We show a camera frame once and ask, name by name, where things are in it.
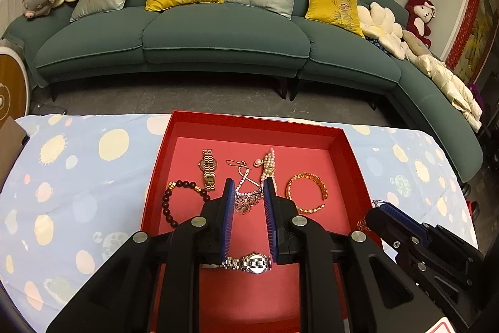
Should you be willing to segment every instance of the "white flower-shaped cushion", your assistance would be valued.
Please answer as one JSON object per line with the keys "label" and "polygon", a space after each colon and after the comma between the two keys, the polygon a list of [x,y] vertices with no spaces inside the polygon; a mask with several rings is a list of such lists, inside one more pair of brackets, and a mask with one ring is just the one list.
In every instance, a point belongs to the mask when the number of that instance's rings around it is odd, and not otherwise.
{"label": "white flower-shaped cushion", "polygon": [[357,7],[360,28],[366,37],[377,39],[379,43],[399,60],[405,58],[402,48],[402,26],[395,23],[395,15],[388,8],[382,8],[376,2],[371,3],[371,10]]}

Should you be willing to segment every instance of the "red plush toy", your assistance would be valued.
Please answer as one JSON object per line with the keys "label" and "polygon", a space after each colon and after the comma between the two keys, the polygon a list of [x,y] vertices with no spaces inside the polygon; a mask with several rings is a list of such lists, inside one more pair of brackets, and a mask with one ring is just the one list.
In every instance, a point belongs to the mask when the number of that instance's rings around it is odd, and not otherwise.
{"label": "red plush toy", "polygon": [[408,0],[406,9],[409,12],[406,29],[430,48],[432,42],[426,36],[431,33],[428,23],[435,17],[435,6],[429,0]]}

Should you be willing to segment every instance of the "sofa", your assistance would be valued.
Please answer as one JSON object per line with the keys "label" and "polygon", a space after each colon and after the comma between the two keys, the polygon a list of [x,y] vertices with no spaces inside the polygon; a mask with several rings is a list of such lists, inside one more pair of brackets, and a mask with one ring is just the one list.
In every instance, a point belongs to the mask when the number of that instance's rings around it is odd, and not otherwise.
{"label": "sofa", "polygon": [[[118,73],[159,71],[236,72],[291,81],[318,81],[383,95],[408,126],[434,137],[462,183],[482,165],[475,134],[445,96],[409,61],[389,57],[376,46],[333,25],[307,20],[308,0],[295,0],[291,20],[233,3],[192,4],[163,13],[144,10],[146,0],[126,0],[122,10],[69,23],[75,5],[47,17],[21,16],[3,37],[22,47],[39,86]],[[394,0],[398,23],[408,12]]]}

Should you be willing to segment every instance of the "screw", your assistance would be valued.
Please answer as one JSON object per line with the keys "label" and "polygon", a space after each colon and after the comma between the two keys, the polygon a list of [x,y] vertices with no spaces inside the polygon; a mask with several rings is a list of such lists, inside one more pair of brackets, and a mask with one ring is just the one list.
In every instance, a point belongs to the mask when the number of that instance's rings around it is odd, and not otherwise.
{"label": "screw", "polygon": [[196,228],[202,228],[205,224],[206,224],[206,219],[203,218],[202,216],[196,216],[191,220],[191,225],[193,225]]}
{"label": "screw", "polygon": [[133,241],[135,243],[143,243],[148,238],[146,232],[137,232],[133,235]]}
{"label": "screw", "polygon": [[356,230],[355,232],[352,233],[352,239],[357,243],[365,242],[366,238],[367,238],[366,235],[359,230]]}
{"label": "screw", "polygon": [[295,226],[303,227],[307,224],[308,220],[305,216],[295,216],[291,219]]}

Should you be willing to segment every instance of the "floor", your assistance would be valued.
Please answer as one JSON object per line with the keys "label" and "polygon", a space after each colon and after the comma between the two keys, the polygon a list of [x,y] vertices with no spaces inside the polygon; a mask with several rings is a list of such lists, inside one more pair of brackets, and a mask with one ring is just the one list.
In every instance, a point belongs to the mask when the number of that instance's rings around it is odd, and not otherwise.
{"label": "floor", "polygon": [[[328,84],[310,84],[293,102],[276,92],[268,77],[215,73],[121,75],[69,81],[56,86],[56,103],[69,115],[169,113],[173,109],[248,116],[292,117],[325,122],[403,128],[385,99],[373,111],[370,94]],[[53,104],[48,92],[35,89],[33,102]],[[470,181],[468,200],[480,203],[475,223],[485,253],[499,228],[499,180],[484,164]]]}

